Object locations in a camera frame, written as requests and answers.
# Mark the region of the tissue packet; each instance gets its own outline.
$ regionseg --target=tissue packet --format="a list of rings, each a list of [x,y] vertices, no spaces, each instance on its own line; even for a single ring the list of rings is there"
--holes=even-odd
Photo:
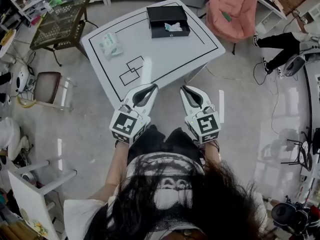
[[[177,22],[176,24],[173,24],[173,25],[164,23],[164,27],[165,27],[165,30],[169,32],[182,31],[182,28],[180,27],[180,22]]]
[[[106,33],[103,36],[102,42],[100,42],[99,45],[100,45],[100,48],[101,48],[105,58],[108,61],[113,56],[122,54],[124,52],[115,33],[111,33],[111,32]]]

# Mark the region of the black skirt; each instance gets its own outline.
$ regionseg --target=black skirt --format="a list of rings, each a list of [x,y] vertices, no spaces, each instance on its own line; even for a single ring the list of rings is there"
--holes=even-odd
[[[159,132],[155,125],[151,125],[130,147],[127,164],[141,155],[167,152],[184,155],[203,167],[200,158],[204,158],[204,155],[181,128],[175,129],[166,141],[165,138],[166,136]]]

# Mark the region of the wet wipes package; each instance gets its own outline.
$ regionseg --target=wet wipes package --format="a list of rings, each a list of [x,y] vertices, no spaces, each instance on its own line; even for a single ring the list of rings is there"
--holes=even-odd
[[[111,60],[113,56],[122,54],[124,52],[115,33],[106,33],[99,45],[105,58],[108,61]]]

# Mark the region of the pink chair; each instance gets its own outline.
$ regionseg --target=pink chair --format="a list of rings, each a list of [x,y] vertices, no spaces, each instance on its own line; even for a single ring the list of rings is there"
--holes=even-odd
[[[255,14],[258,0],[210,0],[207,4],[206,25],[217,36],[236,43],[255,34]]]

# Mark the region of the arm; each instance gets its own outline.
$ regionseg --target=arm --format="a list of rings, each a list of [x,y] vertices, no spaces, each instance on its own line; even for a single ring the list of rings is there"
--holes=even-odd
[[[104,186],[88,199],[107,202],[119,183],[126,178],[129,145],[121,141],[116,145]]]
[[[206,164],[208,162],[215,163],[215,164],[220,163],[219,151],[217,147],[219,147],[219,144],[216,140],[207,142],[205,144],[205,163]]]

